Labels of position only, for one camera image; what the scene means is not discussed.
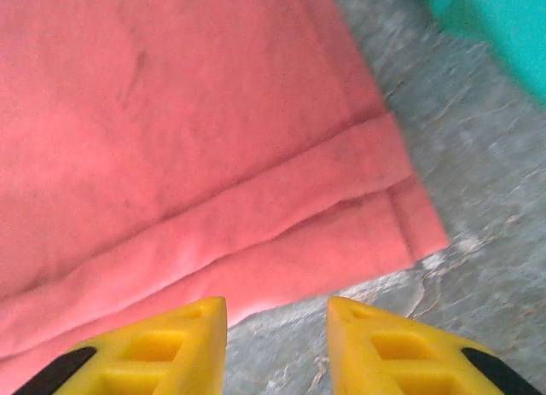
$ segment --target pink cloth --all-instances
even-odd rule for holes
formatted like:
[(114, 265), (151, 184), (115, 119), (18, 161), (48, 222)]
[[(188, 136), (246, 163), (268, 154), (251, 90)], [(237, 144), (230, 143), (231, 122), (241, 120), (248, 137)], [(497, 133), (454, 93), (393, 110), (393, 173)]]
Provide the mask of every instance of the pink cloth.
[(0, 0), (0, 392), (210, 295), (256, 311), (445, 246), (334, 0)]

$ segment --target floor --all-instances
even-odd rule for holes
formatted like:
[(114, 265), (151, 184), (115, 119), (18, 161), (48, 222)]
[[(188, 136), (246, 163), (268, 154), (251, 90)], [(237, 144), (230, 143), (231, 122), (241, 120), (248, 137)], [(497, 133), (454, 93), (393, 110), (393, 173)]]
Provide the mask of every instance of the floor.
[[(452, 240), (341, 292), (480, 341), (546, 392), (546, 113), (421, 0), (339, 0)], [(330, 394), (325, 297), (229, 331), (226, 394)]]

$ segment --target folded fabric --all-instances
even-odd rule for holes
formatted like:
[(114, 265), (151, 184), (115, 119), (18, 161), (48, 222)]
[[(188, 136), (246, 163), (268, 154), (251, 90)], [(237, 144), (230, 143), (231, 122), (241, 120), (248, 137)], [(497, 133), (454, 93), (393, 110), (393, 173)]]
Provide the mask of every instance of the folded fabric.
[(0, 7), (0, 392), (194, 299), (233, 324), (445, 245), (334, 0)]

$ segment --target teal object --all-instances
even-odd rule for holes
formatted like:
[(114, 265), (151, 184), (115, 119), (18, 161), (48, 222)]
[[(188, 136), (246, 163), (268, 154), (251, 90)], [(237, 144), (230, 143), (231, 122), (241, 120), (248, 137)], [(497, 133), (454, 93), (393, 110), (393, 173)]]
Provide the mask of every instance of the teal object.
[(446, 30), (484, 39), (546, 105), (546, 0), (426, 0)]

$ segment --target gray marble floor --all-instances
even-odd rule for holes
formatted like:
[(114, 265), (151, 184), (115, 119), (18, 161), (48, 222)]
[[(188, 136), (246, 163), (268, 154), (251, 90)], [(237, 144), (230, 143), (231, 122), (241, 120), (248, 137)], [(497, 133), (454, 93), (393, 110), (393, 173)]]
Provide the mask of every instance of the gray marble floor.
[[(451, 247), (340, 292), (481, 341), (546, 392), (546, 113), (421, 0), (339, 0)], [(224, 393), (330, 394), (326, 298), (229, 331)]]

